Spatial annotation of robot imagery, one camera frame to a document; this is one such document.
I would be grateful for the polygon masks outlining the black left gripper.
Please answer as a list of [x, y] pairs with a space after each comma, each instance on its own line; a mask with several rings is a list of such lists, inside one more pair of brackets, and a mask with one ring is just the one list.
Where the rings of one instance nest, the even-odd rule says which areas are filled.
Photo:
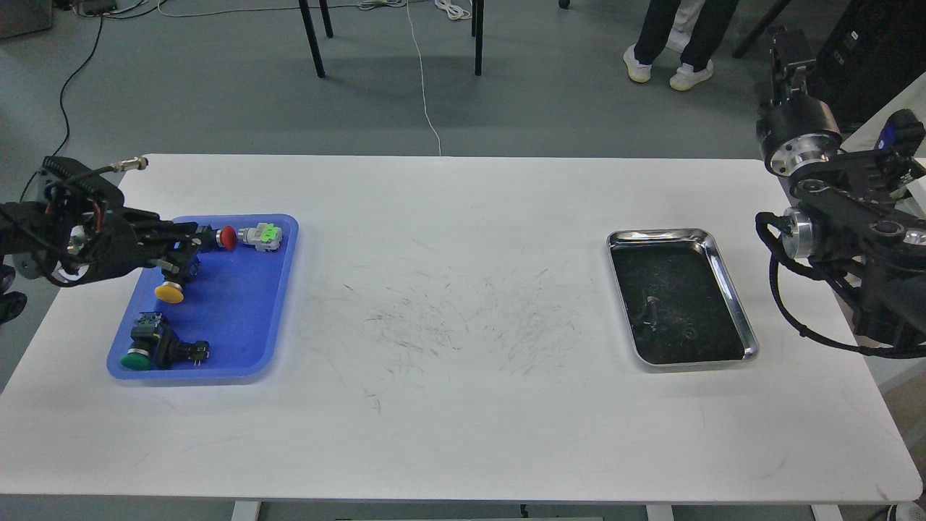
[[[217, 248], [217, 230], [194, 221], [163, 221], [135, 208], [93, 206], [57, 218], [57, 284], [75, 287], [158, 268], [166, 279], [194, 279], [198, 250]], [[185, 250], [186, 247], [198, 250]]]

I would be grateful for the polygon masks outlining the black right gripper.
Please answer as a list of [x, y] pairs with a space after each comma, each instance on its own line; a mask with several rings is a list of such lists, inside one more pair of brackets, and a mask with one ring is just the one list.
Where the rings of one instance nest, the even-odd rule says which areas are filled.
[[806, 165], [830, 161], [843, 138], [830, 106], [808, 93], [816, 56], [804, 31], [772, 27], [770, 36], [770, 90], [768, 103], [758, 109], [755, 136], [767, 171], [790, 177]]

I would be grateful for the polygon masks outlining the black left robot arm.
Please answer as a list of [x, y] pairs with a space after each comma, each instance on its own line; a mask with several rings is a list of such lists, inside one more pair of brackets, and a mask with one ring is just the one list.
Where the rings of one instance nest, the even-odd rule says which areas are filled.
[[37, 171], [29, 198], [2, 205], [2, 322], [20, 316], [27, 296], [11, 290], [16, 276], [43, 278], [61, 288], [158, 268], [166, 286], [182, 291], [199, 270], [198, 255], [234, 250], [234, 228], [162, 220], [124, 204], [109, 172], [145, 169], [136, 157], [91, 169], [73, 158], [50, 156]]

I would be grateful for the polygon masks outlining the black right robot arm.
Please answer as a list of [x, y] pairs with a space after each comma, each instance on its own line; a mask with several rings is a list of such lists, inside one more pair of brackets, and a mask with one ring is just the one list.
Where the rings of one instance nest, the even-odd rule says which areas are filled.
[[[870, 151], [843, 152], [827, 103], [807, 92], [815, 58], [801, 30], [771, 27], [770, 82], [760, 96], [755, 135], [766, 169], [787, 182], [796, 202], [783, 214], [760, 212], [755, 230], [770, 251], [770, 289], [778, 310], [803, 337], [866, 356], [924, 356], [924, 221], [899, 210], [907, 185], [924, 175], [915, 152], [924, 125], [912, 110], [889, 116]], [[852, 311], [852, 331], [876, 342], [850, 345], [823, 336], [787, 310], [778, 268], [824, 281]]]

